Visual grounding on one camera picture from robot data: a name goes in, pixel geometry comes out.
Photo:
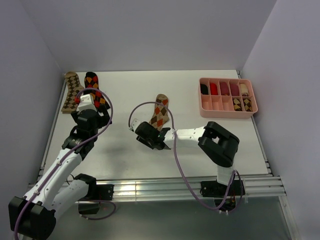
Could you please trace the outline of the beige orange brown argyle sock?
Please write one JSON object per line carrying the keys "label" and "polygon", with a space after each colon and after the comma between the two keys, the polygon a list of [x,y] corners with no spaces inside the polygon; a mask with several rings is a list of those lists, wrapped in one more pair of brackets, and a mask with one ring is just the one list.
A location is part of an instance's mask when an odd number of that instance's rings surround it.
{"label": "beige orange brown argyle sock", "polygon": [[161,131],[164,124],[169,121],[167,109],[164,107],[169,105],[169,99],[165,94],[160,93],[156,96],[155,101],[157,104],[154,105],[154,112],[149,124]]}

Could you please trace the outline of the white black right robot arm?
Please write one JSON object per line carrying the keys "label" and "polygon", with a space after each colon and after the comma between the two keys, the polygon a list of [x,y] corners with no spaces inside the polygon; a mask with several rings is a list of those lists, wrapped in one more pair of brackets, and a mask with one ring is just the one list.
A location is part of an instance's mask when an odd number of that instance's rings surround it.
{"label": "white black right robot arm", "polygon": [[135,118],[129,129],[140,143],[152,150],[199,147],[217,165],[217,191],[227,195],[233,190],[234,183],[230,178],[240,139],[218,123],[209,121],[198,128],[174,130],[165,127],[159,131],[148,122]]}

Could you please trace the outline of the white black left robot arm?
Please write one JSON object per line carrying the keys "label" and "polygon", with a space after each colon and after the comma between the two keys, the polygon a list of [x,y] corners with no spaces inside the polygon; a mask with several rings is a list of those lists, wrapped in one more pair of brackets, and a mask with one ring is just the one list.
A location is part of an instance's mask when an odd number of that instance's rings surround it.
{"label": "white black left robot arm", "polygon": [[23,197],[15,196],[8,204],[10,228],[16,240],[20,235],[46,240],[58,219],[75,202],[102,202],[97,199],[97,180],[90,175],[81,173],[70,185],[63,185],[93,149],[98,136],[112,123],[113,112],[99,114],[92,108],[75,111],[71,115],[76,125],[51,167]]}

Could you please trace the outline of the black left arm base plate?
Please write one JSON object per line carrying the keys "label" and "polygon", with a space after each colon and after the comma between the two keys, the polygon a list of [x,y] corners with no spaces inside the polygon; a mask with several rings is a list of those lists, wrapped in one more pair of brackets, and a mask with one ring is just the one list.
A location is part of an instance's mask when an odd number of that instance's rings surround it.
{"label": "black left arm base plate", "polygon": [[80,201],[88,200],[106,200],[111,201],[113,199],[114,185],[113,184],[98,184],[89,185],[88,193],[80,198]]}

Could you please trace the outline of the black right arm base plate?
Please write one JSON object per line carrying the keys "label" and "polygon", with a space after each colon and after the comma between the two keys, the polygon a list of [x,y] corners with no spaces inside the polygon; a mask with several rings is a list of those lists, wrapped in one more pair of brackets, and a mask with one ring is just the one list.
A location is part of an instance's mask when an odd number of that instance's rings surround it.
{"label": "black right arm base plate", "polygon": [[[216,180],[201,181],[200,194],[208,198],[223,198],[227,190],[227,186],[218,183]],[[238,179],[234,180],[228,190],[228,197],[245,195],[246,191],[243,182]]]}

